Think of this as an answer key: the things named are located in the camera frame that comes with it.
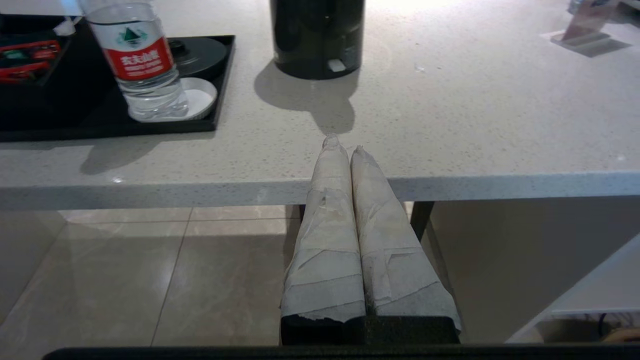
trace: black thermos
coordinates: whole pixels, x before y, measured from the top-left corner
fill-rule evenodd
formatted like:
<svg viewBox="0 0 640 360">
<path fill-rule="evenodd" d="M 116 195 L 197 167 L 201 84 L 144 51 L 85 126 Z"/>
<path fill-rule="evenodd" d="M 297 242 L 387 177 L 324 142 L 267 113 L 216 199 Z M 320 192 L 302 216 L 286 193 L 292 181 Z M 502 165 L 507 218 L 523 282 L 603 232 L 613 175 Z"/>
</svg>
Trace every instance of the black thermos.
<svg viewBox="0 0 640 360">
<path fill-rule="evenodd" d="M 274 62 L 303 79 L 333 79 L 362 63 L 365 0 L 271 0 Z"/>
</svg>

